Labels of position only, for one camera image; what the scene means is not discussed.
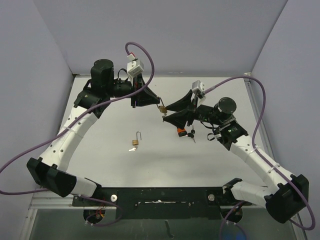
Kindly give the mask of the orange black padlock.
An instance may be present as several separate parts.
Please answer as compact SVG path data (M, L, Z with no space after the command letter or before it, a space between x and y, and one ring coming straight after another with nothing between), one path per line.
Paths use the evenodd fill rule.
M181 129L181 128L177 128L177 134L178 136L181 137L185 137L188 135L188 132L186 131L185 128Z

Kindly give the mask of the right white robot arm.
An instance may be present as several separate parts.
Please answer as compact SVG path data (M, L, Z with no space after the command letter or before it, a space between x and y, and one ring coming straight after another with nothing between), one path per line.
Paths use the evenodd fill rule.
M294 175L281 167L259 146L236 121L236 102L221 98L214 106L198 103L189 91L182 99L166 106L171 115L163 120L179 129L192 125L193 121L211 124L214 139L228 151L243 160L263 181L257 186L235 178L222 189L223 200L230 205L237 201L249 202L266 208L271 217L284 224L306 207L309 198L309 181L300 174Z

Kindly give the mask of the black headed key bunch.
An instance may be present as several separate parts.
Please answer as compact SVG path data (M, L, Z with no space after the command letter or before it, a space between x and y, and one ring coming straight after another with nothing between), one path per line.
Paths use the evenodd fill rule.
M190 132L187 133L187 137L188 137L188 138L191 138L194 143L196 143L195 133L196 133L196 131L195 131L195 129L194 129L194 126L192 126L192 129L190 130Z

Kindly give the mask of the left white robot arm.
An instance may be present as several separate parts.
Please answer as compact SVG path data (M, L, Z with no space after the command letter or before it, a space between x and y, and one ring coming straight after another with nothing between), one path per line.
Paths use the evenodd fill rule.
M109 106L109 100L130 98L133 108L160 103L159 97L146 87L143 80L143 63L132 55L128 59L126 80L114 77L111 60L94 62L90 70L91 78L77 95L57 138L38 158L30 158L26 164L36 184L61 197L83 195L92 206L100 203L102 193L98 190L101 187L98 183L67 172L75 150Z

